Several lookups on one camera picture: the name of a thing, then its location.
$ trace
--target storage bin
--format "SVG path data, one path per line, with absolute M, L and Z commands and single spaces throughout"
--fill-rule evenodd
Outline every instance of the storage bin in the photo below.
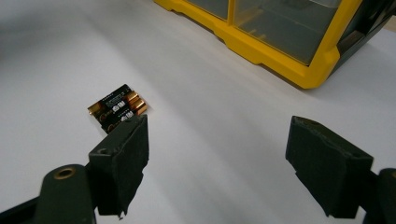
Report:
M 395 13 L 396 0 L 154 0 L 298 86 L 320 86 Z

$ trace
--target white surface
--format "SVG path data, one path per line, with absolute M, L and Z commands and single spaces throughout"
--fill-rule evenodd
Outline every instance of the white surface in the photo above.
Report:
M 126 83 L 148 102 L 150 161 L 128 216 L 98 223 L 361 223 L 325 217 L 284 159 L 292 115 L 395 167 L 396 34 L 301 91 L 149 0 L 0 3 L 0 211 L 86 164 L 87 107 Z

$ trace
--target clear plastic panel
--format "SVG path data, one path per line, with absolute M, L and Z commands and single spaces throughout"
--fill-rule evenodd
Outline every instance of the clear plastic panel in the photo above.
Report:
M 340 0 L 235 0 L 234 25 L 309 65 Z
M 227 20 L 228 0 L 186 0 L 207 12 Z

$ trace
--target screw hole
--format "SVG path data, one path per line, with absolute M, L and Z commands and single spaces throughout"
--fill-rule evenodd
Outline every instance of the screw hole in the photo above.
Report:
M 97 150 L 97 153 L 99 154 L 108 154 L 107 148 L 100 148 Z
M 61 179 L 66 179 L 69 178 L 70 176 L 74 175 L 74 173 L 76 172 L 76 169 L 74 167 L 67 167 L 67 168 L 63 168 L 62 170 L 58 171 L 54 178 L 61 180 Z

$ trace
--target aa battery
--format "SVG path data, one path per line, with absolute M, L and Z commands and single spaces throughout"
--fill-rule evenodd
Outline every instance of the aa battery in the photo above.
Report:
M 135 91 L 131 91 L 126 95 L 123 100 L 118 102 L 116 105 L 113 105 L 111 109 L 108 109 L 107 111 L 104 110 L 102 114 L 98 114 L 96 119 L 99 121 L 100 124 L 103 125 L 113 115 L 118 114 L 129 108 L 130 105 L 134 104 L 139 99 L 139 95 Z
M 102 129 L 106 133 L 110 133 L 113 131 L 117 125 L 126 119 L 131 118 L 134 115 L 141 115 L 143 112 L 147 110 L 147 105 L 144 100 L 138 98 L 137 100 L 133 100 L 128 102 L 128 106 L 125 106 L 118 113 L 113 116 L 109 116 L 107 121 L 102 124 Z
M 115 91 L 111 92 L 106 97 L 104 97 L 102 100 L 88 107 L 88 111 L 90 112 L 91 115 L 95 116 L 96 119 L 98 119 L 98 117 L 101 114 L 112 109 L 113 106 L 117 108 L 117 105 L 123 99 L 125 99 L 125 96 L 131 91 L 132 91 L 131 88 L 129 88 L 126 84 L 124 84 Z

